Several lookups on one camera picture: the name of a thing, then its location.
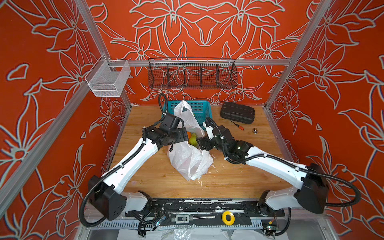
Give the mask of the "green pear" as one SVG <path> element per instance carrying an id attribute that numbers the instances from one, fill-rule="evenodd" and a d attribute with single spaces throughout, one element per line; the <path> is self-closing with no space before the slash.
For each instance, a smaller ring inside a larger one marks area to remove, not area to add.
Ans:
<path id="1" fill-rule="evenodd" d="M 197 142 L 197 135 L 195 133 L 192 133 L 189 137 L 189 145 L 194 146 L 195 148 L 199 148 L 199 144 Z"/>

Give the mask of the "white plastic bag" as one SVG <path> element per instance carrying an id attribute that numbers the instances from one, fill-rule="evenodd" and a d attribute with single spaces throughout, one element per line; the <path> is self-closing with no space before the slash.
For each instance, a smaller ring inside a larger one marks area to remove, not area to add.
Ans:
<path id="1" fill-rule="evenodd" d="M 205 136 L 191 105 L 186 101 L 175 107 L 174 115 L 184 120 L 184 127 L 189 133 L 196 134 L 198 138 Z M 208 151 L 200 150 L 188 141 L 174 144 L 173 150 L 168 151 L 168 157 L 172 166 L 188 181 L 200 179 L 214 162 Z"/>

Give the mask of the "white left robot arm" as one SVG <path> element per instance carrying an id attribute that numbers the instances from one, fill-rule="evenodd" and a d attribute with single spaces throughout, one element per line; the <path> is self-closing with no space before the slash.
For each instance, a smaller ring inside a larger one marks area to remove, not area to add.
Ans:
<path id="1" fill-rule="evenodd" d="M 89 202 L 102 215 L 101 221 L 112 221 L 122 212 L 140 211 L 148 198 L 144 194 L 133 194 L 134 203 L 122 195 L 127 183 L 140 167 L 162 147 L 188 140 L 186 128 L 163 131 L 156 127 L 142 129 L 142 137 L 135 147 L 112 169 L 101 177 L 92 176 L 88 182 L 88 193 L 83 204 Z"/>

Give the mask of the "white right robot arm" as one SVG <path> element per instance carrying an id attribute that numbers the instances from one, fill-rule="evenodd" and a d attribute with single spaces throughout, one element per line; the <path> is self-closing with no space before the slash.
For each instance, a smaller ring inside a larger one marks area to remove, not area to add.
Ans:
<path id="1" fill-rule="evenodd" d="M 258 205 L 264 215 L 285 208 L 302 208 L 314 214 L 324 212 L 329 187 L 319 166 L 308 167 L 270 155 L 251 143 L 235 140 L 224 126 L 207 130 L 207 136 L 197 138 L 201 150 L 219 150 L 231 164 L 255 167 L 291 184 L 287 189 L 263 192 Z"/>

